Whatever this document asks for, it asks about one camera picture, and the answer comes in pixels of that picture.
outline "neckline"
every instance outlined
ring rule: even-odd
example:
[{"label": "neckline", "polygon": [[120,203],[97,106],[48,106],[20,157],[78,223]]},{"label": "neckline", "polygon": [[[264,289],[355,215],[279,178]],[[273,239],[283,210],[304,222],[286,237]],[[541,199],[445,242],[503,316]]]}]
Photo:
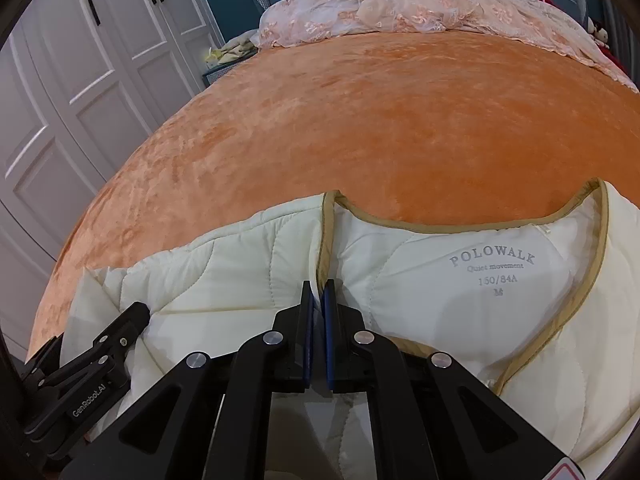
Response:
[{"label": "neckline", "polygon": [[[596,204],[600,207],[600,221],[597,226],[598,235],[596,240],[596,249],[589,265],[587,266],[586,272],[580,280],[580,283],[575,287],[574,291],[565,298],[556,315],[540,330],[540,332],[538,332],[535,338],[532,339],[531,343],[520,351],[519,354],[514,356],[507,364],[506,368],[492,388],[497,395],[500,395],[505,384],[515,374],[529,364],[544,349],[551,339],[560,332],[560,330],[562,330],[562,327],[571,320],[576,312],[578,312],[596,282],[600,269],[602,268],[607,233],[609,231],[609,193],[607,191],[607,184],[602,179],[594,178],[586,182],[584,186],[582,186],[582,189],[578,191],[578,193],[576,193],[564,206],[550,215],[543,216],[541,218],[470,225],[430,226],[381,219],[357,208],[349,199],[347,199],[347,197],[340,193],[340,191],[330,191],[324,194],[324,198],[322,200],[322,236],[320,240],[320,250],[318,252],[318,264],[316,266],[318,291],[321,293],[329,274],[329,263],[334,243],[335,204],[347,209],[356,218],[369,224],[403,229],[405,231],[420,234],[459,234],[465,232],[511,229],[523,227],[525,225],[551,224],[567,216],[591,195],[593,195]],[[394,338],[394,342],[402,351],[423,357],[427,357],[425,352],[428,352],[431,349],[431,347],[427,345],[419,345],[414,341],[397,337]]]}]

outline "orange velvet bedspread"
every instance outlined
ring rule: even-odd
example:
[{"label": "orange velvet bedspread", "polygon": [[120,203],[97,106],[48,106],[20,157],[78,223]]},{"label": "orange velvet bedspread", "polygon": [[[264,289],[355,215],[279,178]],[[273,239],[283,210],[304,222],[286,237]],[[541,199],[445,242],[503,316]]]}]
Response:
[{"label": "orange velvet bedspread", "polygon": [[297,197],[380,217],[544,216],[592,176],[640,205],[640,97],[574,60],[473,34],[364,34],[261,52],[168,120],[78,222],[30,352],[82,267],[126,267]]}]

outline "warning sticker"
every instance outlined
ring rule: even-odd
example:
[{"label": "warning sticker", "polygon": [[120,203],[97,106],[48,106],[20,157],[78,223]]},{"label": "warning sticker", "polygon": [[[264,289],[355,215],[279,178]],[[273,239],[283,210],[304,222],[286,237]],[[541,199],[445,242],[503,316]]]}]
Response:
[{"label": "warning sticker", "polygon": [[584,476],[570,458],[564,457],[542,480],[584,480]]}]

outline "silver screw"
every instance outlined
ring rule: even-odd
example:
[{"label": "silver screw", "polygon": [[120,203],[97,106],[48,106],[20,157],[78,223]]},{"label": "silver screw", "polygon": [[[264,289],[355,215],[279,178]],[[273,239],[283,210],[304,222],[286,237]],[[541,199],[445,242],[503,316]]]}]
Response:
[{"label": "silver screw", "polygon": [[369,330],[360,330],[353,335],[353,339],[356,343],[361,345],[368,345],[373,343],[373,340],[376,338]]},{"label": "silver screw", "polygon": [[435,367],[449,368],[451,366],[452,360],[449,354],[438,352],[437,354],[431,356],[431,362]]},{"label": "silver screw", "polygon": [[271,330],[271,332],[267,332],[262,336],[262,340],[267,343],[267,345],[277,345],[282,343],[283,339],[284,336],[277,330]]},{"label": "silver screw", "polygon": [[189,368],[200,368],[206,362],[207,356],[200,352],[196,352],[187,357],[187,366]]}]

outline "pink lace bedding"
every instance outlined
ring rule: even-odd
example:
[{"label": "pink lace bedding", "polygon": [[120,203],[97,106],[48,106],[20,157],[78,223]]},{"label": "pink lace bedding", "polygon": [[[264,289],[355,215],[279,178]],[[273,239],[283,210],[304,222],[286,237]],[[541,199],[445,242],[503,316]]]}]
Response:
[{"label": "pink lace bedding", "polygon": [[493,34],[568,56],[638,89],[570,16],[537,0],[281,0],[260,19],[260,48],[364,32]]}]

